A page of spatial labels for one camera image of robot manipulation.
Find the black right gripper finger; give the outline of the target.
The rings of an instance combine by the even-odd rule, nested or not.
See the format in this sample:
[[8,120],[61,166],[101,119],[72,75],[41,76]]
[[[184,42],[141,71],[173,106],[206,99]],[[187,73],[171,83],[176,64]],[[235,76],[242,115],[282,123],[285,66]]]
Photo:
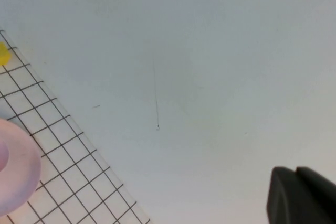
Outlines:
[[269,223],[335,223],[335,183],[308,167],[274,167],[266,210]]

